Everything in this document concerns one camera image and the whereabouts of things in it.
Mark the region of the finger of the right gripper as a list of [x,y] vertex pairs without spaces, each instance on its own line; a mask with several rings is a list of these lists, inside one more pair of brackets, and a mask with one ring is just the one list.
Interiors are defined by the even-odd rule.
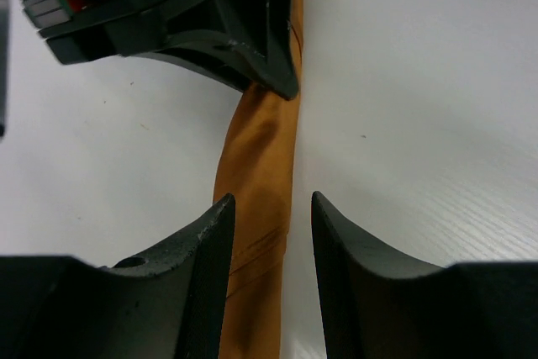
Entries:
[[279,97],[299,92],[290,39],[292,0],[205,0],[171,22],[167,49],[217,57]]

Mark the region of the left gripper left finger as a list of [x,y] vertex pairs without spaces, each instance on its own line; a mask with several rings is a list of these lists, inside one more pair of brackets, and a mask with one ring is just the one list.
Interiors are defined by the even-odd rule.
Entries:
[[235,199],[113,267],[72,256],[1,260],[4,358],[215,358]]

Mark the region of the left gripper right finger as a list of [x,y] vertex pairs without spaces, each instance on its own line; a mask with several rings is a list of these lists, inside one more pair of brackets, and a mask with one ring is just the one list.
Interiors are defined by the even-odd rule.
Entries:
[[311,228],[328,357],[536,357],[535,262],[438,267],[379,240],[322,193]]

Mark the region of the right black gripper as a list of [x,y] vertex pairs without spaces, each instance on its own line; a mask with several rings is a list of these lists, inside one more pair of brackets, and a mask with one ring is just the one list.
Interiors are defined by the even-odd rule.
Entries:
[[[165,0],[21,0],[39,35],[62,65],[95,61],[119,50],[104,25],[141,13]],[[251,79],[217,57],[197,50],[171,48],[146,52],[143,58],[180,66],[244,92]]]

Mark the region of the orange-brown cloth napkin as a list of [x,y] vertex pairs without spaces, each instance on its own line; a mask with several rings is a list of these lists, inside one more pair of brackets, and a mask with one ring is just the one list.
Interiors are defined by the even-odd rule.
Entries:
[[219,357],[278,358],[282,272],[292,204],[300,99],[258,83],[230,121],[214,199],[235,197],[235,235]]

